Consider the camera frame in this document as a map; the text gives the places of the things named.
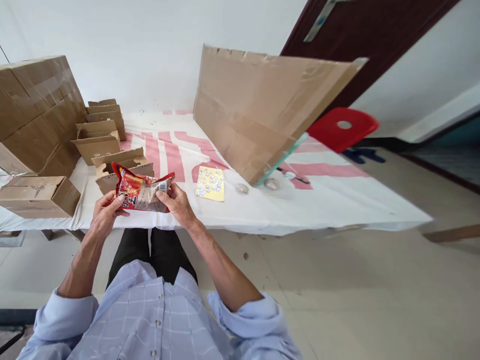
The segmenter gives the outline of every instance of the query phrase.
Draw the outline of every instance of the red snack package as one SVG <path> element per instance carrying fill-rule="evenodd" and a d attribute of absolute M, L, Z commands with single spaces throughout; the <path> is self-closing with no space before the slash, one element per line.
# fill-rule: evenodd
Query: red snack package
<path fill-rule="evenodd" d="M 118 176 L 115 197 L 125 195 L 125 201 L 121 209 L 153 211 L 158 213 L 169 213 L 168 207 L 155 195 L 157 190 L 164 193 L 170 188 L 175 179 L 175 173 L 171 172 L 162 178 L 146 175 L 136 175 L 129 169 L 117 162 L 112 162 L 111 167 Z"/>

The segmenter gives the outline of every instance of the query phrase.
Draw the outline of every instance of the table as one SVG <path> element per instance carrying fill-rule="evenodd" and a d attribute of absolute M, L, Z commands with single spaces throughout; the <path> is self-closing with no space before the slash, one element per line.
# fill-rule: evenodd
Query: table
<path fill-rule="evenodd" d="M 298 179 L 289 180 L 280 171 L 272 175 L 279 190 L 249 187 L 248 194 L 236 191 L 248 185 L 217 152 L 191 111 L 124 114 L 127 141 L 122 150 L 143 147 L 154 163 L 156 175 L 175 172 L 175 181 L 187 193 L 191 207 L 208 229 L 238 233 L 283 236 L 300 230 L 378 229 L 400 231 L 431 220 L 430 216 L 395 192 L 350 164 L 340 155 L 309 137 L 281 167 Z M 199 165 L 225 169 L 225 201 L 196 196 Z M 102 196 L 96 169 L 78 161 L 70 180 L 81 192 L 73 218 L 23 219 L 0 207 L 0 231 L 88 229 L 95 201 Z M 0 185 L 7 176 L 0 176 Z M 171 214 L 131 211 L 119 217 L 114 228 L 178 229 Z"/>

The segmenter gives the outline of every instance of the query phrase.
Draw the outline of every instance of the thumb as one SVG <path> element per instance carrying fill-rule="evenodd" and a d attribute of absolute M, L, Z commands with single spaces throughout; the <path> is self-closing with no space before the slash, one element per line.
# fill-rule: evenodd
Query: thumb
<path fill-rule="evenodd" d="M 122 204 L 124 203 L 125 201 L 125 195 L 120 195 L 120 196 L 117 196 L 112 202 L 110 205 L 108 205 L 106 207 L 106 209 L 108 210 L 108 212 L 110 213 L 114 213 L 116 210 L 118 210 L 118 208 L 120 206 L 122 206 Z"/>
<path fill-rule="evenodd" d="M 168 208 L 170 207 L 170 205 L 173 204 L 173 200 L 170 198 L 170 196 L 168 196 L 168 194 L 166 192 L 163 192 L 163 191 L 160 191 L 160 190 L 157 190 L 156 193 L 155 193 L 156 197 L 158 198 L 158 200 L 160 200 L 162 203 L 164 203 Z"/>

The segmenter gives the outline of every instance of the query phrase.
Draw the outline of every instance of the shirt sleeve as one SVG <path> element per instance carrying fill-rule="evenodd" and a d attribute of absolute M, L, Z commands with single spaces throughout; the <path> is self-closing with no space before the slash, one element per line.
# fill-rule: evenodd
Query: shirt sleeve
<path fill-rule="evenodd" d="M 301 359 L 287 329 L 278 303 L 268 294 L 263 299 L 244 304 L 231 312 L 218 292 L 207 295 L 207 301 L 220 326 L 233 335 L 235 355 L 241 359 Z"/>
<path fill-rule="evenodd" d="M 46 351 L 55 359 L 66 359 L 88 330 L 99 308 L 97 299 L 65 298 L 56 288 L 46 305 L 36 312 L 33 335 L 22 349 L 18 359 L 44 359 Z"/>

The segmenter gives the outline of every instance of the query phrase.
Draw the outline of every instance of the door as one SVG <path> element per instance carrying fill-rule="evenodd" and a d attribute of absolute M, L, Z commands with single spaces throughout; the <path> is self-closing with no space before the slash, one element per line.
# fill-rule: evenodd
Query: door
<path fill-rule="evenodd" d="M 281 54 L 347 62 L 369 58 L 326 114 L 349 107 L 458 2 L 308 0 Z"/>

